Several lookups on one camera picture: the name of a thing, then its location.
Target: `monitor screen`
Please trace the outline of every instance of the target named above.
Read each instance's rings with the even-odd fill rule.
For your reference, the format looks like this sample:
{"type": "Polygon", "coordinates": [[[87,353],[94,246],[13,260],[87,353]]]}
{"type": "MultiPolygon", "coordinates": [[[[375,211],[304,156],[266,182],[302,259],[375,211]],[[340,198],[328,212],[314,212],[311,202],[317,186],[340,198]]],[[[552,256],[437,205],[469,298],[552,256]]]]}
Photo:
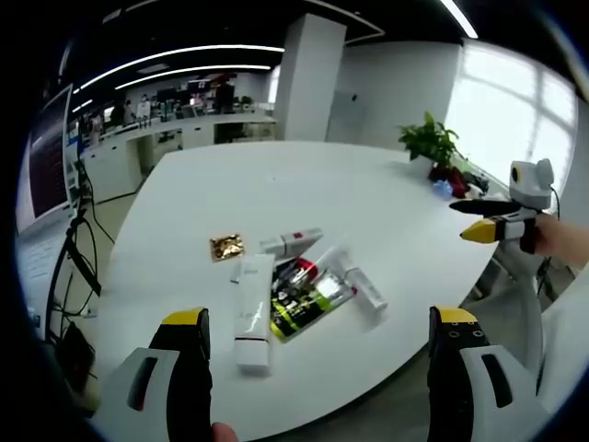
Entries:
{"type": "Polygon", "coordinates": [[[68,205],[64,136],[71,87],[64,89],[33,123],[20,171],[17,228],[22,232],[40,217],[68,205]]]}

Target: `potted plant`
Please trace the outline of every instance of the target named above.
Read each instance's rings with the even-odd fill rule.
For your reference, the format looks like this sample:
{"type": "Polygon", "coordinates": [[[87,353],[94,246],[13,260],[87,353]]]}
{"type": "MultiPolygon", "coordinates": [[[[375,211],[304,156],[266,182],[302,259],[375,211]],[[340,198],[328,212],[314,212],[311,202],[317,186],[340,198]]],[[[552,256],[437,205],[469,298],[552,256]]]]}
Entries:
{"type": "Polygon", "coordinates": [[[457,151],[450,135],[455,138],[458,138],[458,135],[446,129],[440,122],[436,122],[428,111],[425,112],[424,120],[425,124],[422,126],[400,126],[399,141],[405,143],[405,149],[410,151],[411,161],[419,156],[429,158],[433,165],[428,167],[431,169],[429,177],[431,180],[438,180],[447,175],[452,168],[450,160],[452,154],[457,151]]]}

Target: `blue object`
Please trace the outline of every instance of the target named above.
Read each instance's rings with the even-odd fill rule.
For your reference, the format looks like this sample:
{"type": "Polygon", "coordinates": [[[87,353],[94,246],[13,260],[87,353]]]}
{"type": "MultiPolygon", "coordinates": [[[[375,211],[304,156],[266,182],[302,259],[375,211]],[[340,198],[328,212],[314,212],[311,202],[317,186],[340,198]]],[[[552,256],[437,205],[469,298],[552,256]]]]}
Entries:
{"type": "Polygon", "coordinates": [[[441,197],[443,200],[452,199],[452,185],[448,180],[438,180],[433,184],[433,193],[441,197]]]}

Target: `white cabinet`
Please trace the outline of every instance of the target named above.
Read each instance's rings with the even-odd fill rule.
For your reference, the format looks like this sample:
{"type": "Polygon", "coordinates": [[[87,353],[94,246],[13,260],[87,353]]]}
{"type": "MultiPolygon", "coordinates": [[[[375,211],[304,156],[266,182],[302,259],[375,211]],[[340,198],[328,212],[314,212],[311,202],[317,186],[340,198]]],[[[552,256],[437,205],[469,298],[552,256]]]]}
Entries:
{"type": "Polygon", "coordinates": [[[136,192],[141,184],[136,144],[127,143],[105,142],[82,155],[95,203],[136,192]]]}
{"type": "Polygon", "coordinates": [[[203,124],[187,124],[182,127],[182,148],[192,149],[204,145],[214,144],[214,125],[205,122],[203,124]]]}

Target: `green leaves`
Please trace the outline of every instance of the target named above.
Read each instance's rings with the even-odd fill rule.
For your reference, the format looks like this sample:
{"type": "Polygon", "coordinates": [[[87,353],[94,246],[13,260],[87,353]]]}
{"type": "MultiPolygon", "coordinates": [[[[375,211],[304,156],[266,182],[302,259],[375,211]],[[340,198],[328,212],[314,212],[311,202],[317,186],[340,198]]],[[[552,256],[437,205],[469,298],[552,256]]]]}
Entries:
{"type": "Polygon", "coordinates": [[[425,124],[422,126],[415,124],[399,126],[401,137],[398,140],[410,151],[411,160],[422,155],[438,163],[442,168],[450,167],[450,159],[456,151],[450,135],[455,138],[458,138],[458,135],[446,129],[440,122],[436,122],[428,111],[425,112],[423,119],[425,124]]]}

